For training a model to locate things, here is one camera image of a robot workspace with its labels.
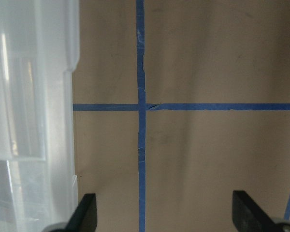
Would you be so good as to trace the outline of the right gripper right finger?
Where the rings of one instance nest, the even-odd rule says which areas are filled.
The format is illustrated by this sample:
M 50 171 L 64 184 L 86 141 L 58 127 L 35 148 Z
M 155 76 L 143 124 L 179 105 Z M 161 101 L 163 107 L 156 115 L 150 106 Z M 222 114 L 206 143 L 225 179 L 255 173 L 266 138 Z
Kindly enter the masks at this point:
M 290 221 L 269 217 L 243 190 L 232 192 L 232 222 L 238 232 L 290 232 Z

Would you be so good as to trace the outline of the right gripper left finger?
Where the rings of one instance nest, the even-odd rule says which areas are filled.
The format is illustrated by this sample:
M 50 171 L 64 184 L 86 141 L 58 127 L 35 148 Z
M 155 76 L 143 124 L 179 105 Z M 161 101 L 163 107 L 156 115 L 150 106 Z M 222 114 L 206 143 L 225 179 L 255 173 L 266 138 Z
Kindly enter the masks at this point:
M 47 226 L 43 232 L 95 232 L 98 225 L 95 193 L 85 194 L 67 223 Z

